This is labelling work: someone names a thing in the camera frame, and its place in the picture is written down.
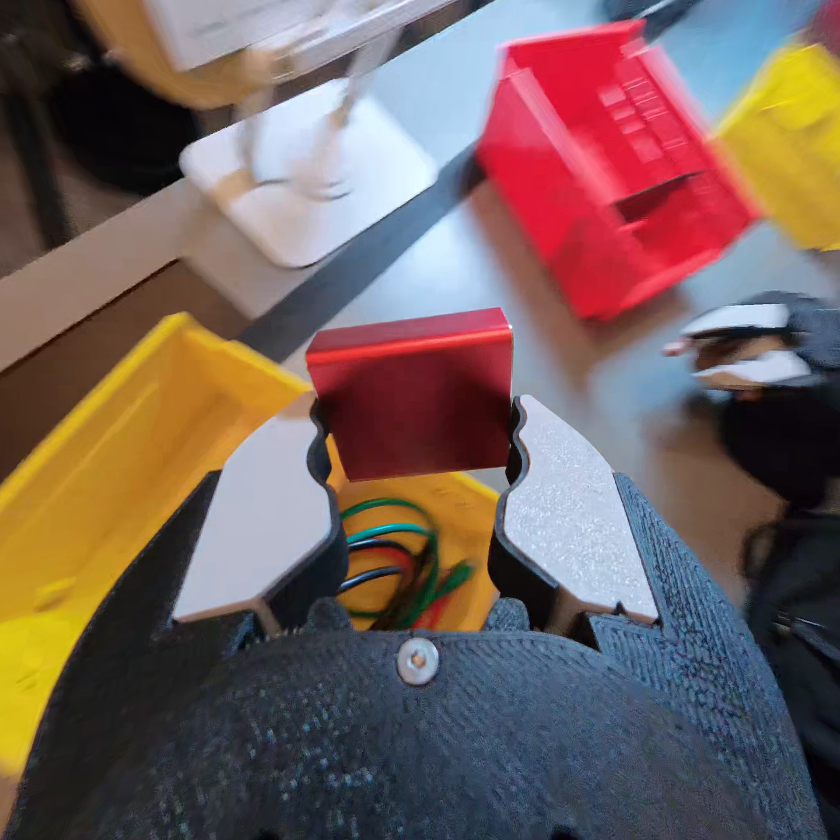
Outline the red ethernet splitter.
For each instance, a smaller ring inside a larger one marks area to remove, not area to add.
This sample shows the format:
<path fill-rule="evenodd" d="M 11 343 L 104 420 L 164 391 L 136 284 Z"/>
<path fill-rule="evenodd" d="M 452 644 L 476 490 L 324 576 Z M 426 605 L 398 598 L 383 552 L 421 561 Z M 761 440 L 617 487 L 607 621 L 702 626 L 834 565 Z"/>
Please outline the red ethernet splitter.
<path fill-rule="evenodd" d="M 505 466 L 512 362 L 500 308 L 324 329 L 306 352 L 351 481 Z"/>

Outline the printed instruction sheet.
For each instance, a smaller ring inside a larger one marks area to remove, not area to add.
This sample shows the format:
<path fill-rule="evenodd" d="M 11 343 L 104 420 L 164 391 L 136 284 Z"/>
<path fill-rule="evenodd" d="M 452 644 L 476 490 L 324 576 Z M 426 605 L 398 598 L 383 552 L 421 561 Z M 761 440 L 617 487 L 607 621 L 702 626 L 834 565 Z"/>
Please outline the printed instruction sheet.
<path fill-rule="evenodd" d="M 143 1 L 177 70 L 193 70 L 264 41 L 320 35 L 358 2 Z"/>

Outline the black bin divider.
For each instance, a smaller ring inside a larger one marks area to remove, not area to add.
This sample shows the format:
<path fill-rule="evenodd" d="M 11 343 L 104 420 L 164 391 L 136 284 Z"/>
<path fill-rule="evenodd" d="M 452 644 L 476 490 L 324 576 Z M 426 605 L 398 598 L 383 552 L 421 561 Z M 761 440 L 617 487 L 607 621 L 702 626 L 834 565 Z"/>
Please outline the black bin divider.
<path fill-rule="evenodd" d="M 641 225 L 654 211 L 664 205 L 672 194 L 687 189 L 687 186 L 703 174 L 705 174 L 704 170 L 680 173 L 619 198 L 612 203 L 612 208 L 623 219 L 626 226 Z"/>

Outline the yellow plastic bin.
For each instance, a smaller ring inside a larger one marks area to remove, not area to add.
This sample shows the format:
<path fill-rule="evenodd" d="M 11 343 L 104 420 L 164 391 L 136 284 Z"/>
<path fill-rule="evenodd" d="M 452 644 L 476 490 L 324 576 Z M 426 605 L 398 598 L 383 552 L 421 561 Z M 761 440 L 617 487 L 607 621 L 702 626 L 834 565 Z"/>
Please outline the yellow plastic bin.
<path fill-rule="evenodd" d="M 801 249 L 839 249 L 839 70 L 822 45 L 774 52 L 718 137 L 766 214 Z"/>
<path fill-rule="evenodd" d="M 163 585 L 163 633 L 208 634 L 211 622 L 172 617 L 186 568 L 227 459 L 249 435 L 304 392 L 315 392 L 242 343 L 225 341 L 177 314 L 161 323 L 108 374 L 2 484 L 2 776 L 19 779 L 66 662 L 125 571 L 173 522 L 197 512 L 185 547 L 164 549 L 151 582 L 117 607 L 126 629 L 106 638 L 119 662 L 140 630 L 131 607 Z M 395 558 L 400 588 L 384 584 L 344 596 L 358 629 L 424 627 L 476 631 L 497 590 L 487 571 L 498 494 L 464 472 L 351 481 L 327 432 L 335 491 L 353 553 L 373 539 L 407 537 L 378 549 Z"/>

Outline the person's right hand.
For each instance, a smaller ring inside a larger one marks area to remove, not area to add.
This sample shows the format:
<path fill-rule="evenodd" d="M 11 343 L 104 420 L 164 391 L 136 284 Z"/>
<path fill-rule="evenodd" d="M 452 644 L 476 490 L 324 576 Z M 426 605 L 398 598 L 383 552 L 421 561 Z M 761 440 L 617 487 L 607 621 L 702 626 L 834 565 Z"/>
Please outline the person's right hand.
<path fill-rule="evenodd" d="M 760 337 L 738 339 L 730 337 L 714 337 L 711 339 L 683 339 L 665 344 L 661 354 L 666 358 L 687 357 L 692 363 L 694 373 L 717 364 L 747 360 L 771 350 L 788 350 L 779 337 L 764 335 Z M 735 401 L 753 403 L 762 399 L 767 389 L 761 391 L 713 391 L 696 381 L 699 388 L 710 395 L 730 397 Z"/>

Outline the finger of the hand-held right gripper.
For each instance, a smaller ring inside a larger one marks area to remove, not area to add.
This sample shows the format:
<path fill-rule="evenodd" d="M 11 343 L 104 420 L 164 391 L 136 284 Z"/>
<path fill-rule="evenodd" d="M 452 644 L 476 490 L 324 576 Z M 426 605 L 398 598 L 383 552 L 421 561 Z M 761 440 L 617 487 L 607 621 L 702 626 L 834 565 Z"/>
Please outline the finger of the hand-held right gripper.
<path fill-rule="evenodd" d="M 790 318 L 790 310 L 783 303 L 733 304 L 694 318 L 681 330 L 680 336 L 683 339 L 749 338 L 784 333 Z"/>
<path fill-rule="evenodd" d="M 771 350 L 747 360 L 717 364 L 693 374 L 713 391 L 761 391 L 798 386 L 812 377 L 812 369 L 790 350 Z"/>

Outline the red plastic bin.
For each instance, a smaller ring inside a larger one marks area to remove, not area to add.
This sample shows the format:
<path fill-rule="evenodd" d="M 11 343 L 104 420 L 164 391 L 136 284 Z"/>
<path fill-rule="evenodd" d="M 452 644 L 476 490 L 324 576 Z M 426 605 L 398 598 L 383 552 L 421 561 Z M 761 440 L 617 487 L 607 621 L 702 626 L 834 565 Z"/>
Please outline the red plastic bin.
<path fill-rule="evenodd" d="M 476 158 L 575 316 L 610 321 L 719 259 L 762 216 L 641 20 L 500 48 Z M 614 201 L 704 170 L 641 225 Z"/>

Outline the person's right forearm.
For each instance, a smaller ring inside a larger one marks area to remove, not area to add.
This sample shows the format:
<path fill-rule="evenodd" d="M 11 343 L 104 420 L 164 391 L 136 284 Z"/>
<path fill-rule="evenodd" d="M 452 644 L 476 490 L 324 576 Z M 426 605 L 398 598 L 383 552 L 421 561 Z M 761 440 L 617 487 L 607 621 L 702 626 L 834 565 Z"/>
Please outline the person's right forearm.
<path fill-rule="evenodd" d="M 733 396 L 717 419 L 721 446 L 793 508 L 833 504 L 839 477 L 838 399 L 825 388 Z"/>

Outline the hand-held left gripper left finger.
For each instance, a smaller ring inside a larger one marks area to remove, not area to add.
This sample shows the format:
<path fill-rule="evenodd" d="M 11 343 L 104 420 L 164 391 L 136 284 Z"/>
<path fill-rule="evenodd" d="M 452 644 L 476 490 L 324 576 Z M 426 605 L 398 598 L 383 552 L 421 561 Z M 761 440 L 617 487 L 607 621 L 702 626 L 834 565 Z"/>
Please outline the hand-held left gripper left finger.
<path fill-rule="evenodd" d="M 175 599 L 178 623 L 251 611 L 277 636 L 337 594 L 349 546 L 317 411 L 304 392 L 228 457 Z"/>

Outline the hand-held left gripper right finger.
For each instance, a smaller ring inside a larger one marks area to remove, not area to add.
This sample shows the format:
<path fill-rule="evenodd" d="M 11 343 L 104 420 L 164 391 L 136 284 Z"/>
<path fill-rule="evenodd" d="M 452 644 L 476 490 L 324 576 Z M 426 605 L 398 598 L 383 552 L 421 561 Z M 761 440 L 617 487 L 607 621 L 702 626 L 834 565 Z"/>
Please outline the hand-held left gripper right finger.
<path fill-rule="evenodd" d="M 501 597 L 524 604 L 532 628 L 569 636 L 586 614 L 656 624 L 615 471 L 531 395 L 511 406 L 506 476 L 487 568 Z"/>

